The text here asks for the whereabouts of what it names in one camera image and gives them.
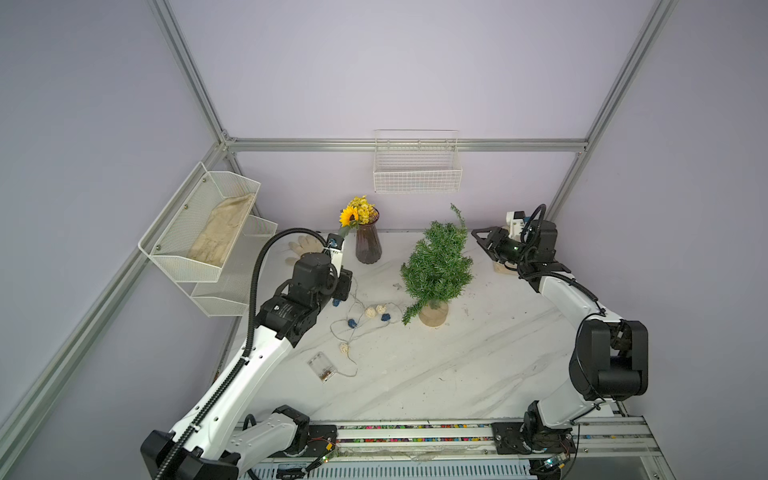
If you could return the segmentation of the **string lights with white balls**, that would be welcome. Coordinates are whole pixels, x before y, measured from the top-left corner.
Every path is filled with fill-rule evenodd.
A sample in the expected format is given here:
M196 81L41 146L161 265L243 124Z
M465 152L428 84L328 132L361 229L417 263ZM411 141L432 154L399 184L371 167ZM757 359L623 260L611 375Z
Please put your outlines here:
M379 323L381 328L386 328L403 320L404 308L401 305L392 301L364 302L357 295L358 289L358 283L354 280L349 296L351 306L346 316L334 320L328 328L332 338L338 343L343 364L351 366L352 369L350 371L339 369L326 353L320 351L307 361L307 365L322 383L334 377L355 378L360 366L352 354L354 343L366 333L376 330L374 323Z

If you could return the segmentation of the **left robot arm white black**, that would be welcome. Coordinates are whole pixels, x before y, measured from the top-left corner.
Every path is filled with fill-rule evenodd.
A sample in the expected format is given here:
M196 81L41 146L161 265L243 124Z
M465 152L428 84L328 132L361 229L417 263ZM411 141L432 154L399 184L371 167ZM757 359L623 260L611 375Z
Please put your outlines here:
M248 329L239 354L208 391L168 432L152 431L140 452L153 479L238 479L276 453L296 455L309 439L309 418L287 405L244 430L256 394L279 363L315 326L323 308L348 298L352 273L343 266L345 238L311 229L321 251L303 254L263 304L257 302L262 266L271 247L295 234L281 231L259 252L250 279Z

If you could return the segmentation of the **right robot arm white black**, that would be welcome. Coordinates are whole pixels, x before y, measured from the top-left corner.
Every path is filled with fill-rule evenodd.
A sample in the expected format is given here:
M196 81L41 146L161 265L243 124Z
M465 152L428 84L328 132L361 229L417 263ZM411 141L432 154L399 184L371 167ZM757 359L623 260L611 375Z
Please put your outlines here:
M506 226L471 232L496 265L517 274L575 328L567 381L548 397L533 401L519 426L494 426L498 448L521 454L571 446L567 437L578 420L608 404L641 396L649 386L647 327L604 306L556 260L558 230L545 213L545 205L531 215L510 212Z

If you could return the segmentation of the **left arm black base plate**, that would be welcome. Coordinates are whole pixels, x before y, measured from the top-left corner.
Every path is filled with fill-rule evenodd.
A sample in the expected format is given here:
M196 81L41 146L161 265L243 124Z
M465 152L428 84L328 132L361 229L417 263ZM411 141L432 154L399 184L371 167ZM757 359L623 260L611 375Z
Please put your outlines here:
M307 433L303 435L305 444L302 449L290 447L288 452L279 451L271 454L270 459L276 458L315 458L327 452L328 444L335 444L338 439L338 428L334 424L310 424Z

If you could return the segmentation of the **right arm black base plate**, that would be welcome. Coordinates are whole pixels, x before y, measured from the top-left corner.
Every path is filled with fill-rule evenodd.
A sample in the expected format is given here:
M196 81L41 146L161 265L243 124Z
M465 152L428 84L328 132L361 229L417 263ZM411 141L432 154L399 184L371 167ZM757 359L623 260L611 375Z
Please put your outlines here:
M570 454L576 448L571 429L550 429L524 422L494 422L491 430L500 455Z

